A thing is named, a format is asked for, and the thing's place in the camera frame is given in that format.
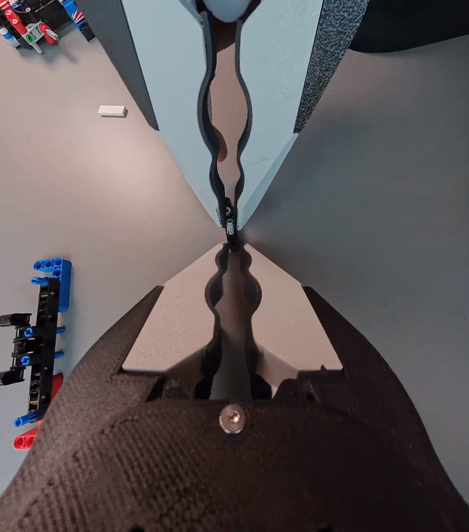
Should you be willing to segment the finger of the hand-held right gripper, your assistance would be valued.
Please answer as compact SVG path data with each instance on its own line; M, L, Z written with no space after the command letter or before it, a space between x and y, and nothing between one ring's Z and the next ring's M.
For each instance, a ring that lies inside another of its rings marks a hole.
M240 162L238 229L252 216L290 151L323 1L261 1L241 27L239 66L251 124Z
M158 132L213 221L224 227L219 145L207 98L215 67L210 17L189 1L123 1Z

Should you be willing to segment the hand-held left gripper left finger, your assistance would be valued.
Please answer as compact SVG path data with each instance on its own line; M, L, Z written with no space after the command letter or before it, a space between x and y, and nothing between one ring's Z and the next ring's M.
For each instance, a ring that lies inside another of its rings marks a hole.
M131 347L122 370L180 382L190 397L207 400L221 359L224 244L167 281Z

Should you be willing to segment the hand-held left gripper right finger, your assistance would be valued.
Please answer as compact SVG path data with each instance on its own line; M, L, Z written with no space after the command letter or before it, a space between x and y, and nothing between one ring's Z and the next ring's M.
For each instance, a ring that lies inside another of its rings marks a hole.
M245 341L252 397L272 398L305 373L342 371L304 286L249 244L239 264L252 312Z

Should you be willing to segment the black toy beam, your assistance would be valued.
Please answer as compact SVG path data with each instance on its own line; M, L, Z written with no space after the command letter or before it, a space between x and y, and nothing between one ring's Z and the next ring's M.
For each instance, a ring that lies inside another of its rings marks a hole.
M230 198L225 197L224 198L224 214L225 214L225 208L226 206L230 206L232 208L232 216L229 218L232 218L235 222L236 231L234 235L228 235L226 233L226 220L228 219L225 216L225 233L226 233L226 241L229 246L230 251L236 252L239 249L239 238L238 238L238 227L237 227L237 211L236 208L233 206Z

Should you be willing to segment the grey desk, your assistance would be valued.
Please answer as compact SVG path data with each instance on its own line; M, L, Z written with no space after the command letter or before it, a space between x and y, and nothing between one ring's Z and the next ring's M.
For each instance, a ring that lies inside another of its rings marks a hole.
M469 503L469 37L348 51L244 233L384 356ZM223 238L98 42L71 28L38 55L0 36L0 314L34 310L35 260L70 259L65 375ZM0 387L0 495L26 385Z

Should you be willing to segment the person's right hand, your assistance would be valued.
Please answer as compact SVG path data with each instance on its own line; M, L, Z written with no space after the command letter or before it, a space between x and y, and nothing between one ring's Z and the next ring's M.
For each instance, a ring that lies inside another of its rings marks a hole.
M211 36L216 52L225 50L234 44L236 30L236 22L224 22L213 17L211 23ZM222 133L214 125L212 127L219 142L217 161L221 163L227 158L228 148Z

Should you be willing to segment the black blue red toy assembly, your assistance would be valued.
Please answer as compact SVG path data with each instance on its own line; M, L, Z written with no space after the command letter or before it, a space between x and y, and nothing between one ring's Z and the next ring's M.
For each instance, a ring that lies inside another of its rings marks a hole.
M65 333L65 326L58 325L60 314L68 311L71 289L71 261L61 257L34 262L38 273L31 284L38 286L38 302L35 322L31 313L15 312L0 316L0 328L14 328L11 366L0 371L0 387L24 382L24 374L30 369L28 404L25 415L18 416L13 425L22 428L33 424L30 430L19 434L13 441L15 450L31 449L45 414L61 388L64 377L54 373L55 361L64 356L56 349L57 339Z

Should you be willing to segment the blue white toy race car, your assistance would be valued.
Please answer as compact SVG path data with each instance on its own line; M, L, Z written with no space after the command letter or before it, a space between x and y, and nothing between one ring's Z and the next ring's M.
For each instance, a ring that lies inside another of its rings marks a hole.
M0 33L16 49L42 54L41 43L56 45L71 23L87 42L96 38L76 1L0 1Z

